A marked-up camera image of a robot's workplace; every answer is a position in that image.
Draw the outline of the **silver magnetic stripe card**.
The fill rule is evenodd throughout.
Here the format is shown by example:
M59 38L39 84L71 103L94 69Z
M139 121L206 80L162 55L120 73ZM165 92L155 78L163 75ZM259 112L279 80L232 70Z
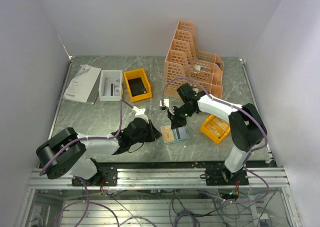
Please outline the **silver magnetic stripe card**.
M189 138L187 129L183 127L178 127L172 130L175 140L186 140Z

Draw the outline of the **orange credit card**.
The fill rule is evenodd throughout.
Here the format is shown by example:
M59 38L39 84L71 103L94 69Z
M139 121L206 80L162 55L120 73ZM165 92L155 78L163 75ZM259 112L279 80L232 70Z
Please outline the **orange credit card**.
M171 143L175 140L175 136L170 125L162 126L160 129L162 133L162 139L165 144Z

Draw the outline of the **green card holder wallet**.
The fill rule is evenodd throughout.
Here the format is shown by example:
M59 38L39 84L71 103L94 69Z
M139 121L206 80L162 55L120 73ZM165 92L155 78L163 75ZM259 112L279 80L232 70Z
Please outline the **green card holder wallet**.
M160 132L164 145L170 145L190 139L189 131L185 126L171 129L170 125L166 125L160 128Z

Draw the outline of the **yellow bin with boxes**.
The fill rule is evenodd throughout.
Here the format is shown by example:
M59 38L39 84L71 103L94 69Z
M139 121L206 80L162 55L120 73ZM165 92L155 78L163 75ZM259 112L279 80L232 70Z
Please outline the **yellow bin with boxes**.
M226 138L230 130L230 124L215 115L210 115L200 127L200 131L217 145Z

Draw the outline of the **yellow bin with black item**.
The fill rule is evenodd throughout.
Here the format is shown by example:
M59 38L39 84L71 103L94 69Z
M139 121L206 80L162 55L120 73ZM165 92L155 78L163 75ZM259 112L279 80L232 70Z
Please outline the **yellow bin with black item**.
M139 102L152 98L152 88L144 68L123 73L131 102Z

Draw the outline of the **peach plastic file organizer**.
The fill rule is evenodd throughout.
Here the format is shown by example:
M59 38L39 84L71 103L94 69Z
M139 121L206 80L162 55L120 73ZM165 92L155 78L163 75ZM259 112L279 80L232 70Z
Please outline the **peach plastic file organizer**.
M178 98L177 88L185 83L196 91L200 83L217 98L223 95L224 61L218 54L199 49L196 27L192 22L180 20L164 61L163 86L166 96Z

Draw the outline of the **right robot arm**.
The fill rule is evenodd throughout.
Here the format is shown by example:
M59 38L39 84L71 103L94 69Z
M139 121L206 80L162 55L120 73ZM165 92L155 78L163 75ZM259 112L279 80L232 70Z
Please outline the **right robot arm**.
M224 161L220 179L226 185L233 184L249 157L257 150L254 146L261 141L265 145L268 143L267 129L256 107L251 103L241 105L221 100L205 89L195 92L188 83L177 88L177 93L183 101L182 106L171 105L167 98L162 98L159 104L163 110L167 110L172 129L186 126L187 118L200 112L229 124L233 147Z

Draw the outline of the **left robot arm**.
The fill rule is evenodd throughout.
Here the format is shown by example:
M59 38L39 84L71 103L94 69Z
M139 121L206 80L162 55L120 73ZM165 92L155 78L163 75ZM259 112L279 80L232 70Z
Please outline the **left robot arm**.
M116 176L104 171L95 158L102 154L129 153L132 146L152 143L161 136L151 120L136 117L126 128L106 136L83 135L67 127L39 146L35 153L42 165L42 174L50 180L71 175L75 178L73 186L80 186L81 179L88 186L114 186Z

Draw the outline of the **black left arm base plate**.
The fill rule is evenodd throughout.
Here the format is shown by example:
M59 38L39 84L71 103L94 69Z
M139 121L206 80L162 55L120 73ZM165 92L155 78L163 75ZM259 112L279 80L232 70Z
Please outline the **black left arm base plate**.
M118 171L111 165L101 165L98 168L98 172L89 180L85 180L87 187L103 186L103 187L115 187L118 181Z

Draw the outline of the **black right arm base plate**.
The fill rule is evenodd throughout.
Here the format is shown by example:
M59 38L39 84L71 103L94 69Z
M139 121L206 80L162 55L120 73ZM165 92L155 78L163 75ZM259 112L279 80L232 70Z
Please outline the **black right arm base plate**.
M248 175L244 169L231 173L221 161L207 164L204 173L199 177L206 181L207 186L235 186L236 183L246 186L249 184Z

